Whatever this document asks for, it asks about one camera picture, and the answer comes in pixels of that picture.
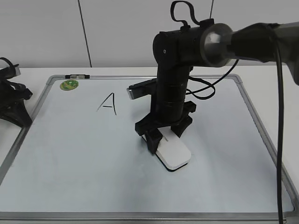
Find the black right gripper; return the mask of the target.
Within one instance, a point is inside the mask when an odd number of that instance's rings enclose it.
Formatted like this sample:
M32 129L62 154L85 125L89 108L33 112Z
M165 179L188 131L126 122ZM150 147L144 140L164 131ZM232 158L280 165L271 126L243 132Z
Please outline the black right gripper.
M147 114L143 119L135 123L135 131L139 136L144 135L148 150L155 154L163 135L158 130L162 127L171 127L171 130L180 138L185 129L192 123L193 119L189 113L196 111L196 105L192 101L184 102L181 117L174 122L159 121L152 112Z

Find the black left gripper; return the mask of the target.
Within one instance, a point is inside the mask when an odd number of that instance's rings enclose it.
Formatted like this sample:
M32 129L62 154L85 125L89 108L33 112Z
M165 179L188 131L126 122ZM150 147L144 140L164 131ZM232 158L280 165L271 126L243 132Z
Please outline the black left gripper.
M29 116L24 100L29 100L33 93L21 83L2 80L0 82L0 118L18 127L29 127L32 119Z

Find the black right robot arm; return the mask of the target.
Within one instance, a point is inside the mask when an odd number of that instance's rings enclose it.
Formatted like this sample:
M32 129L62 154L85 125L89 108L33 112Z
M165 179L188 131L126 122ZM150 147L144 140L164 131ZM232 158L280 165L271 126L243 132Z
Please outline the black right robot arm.
M132 99L151 96L150 112L135 124L148 150L157 151L161 127L181 136L192 123L196 105L186 101L193 67L225 66L230 60L285 63L295 83L299 81L298 23L256 23L238 31L228 25L201 21L198 27L160 32L153 41L157 77L128 87Z

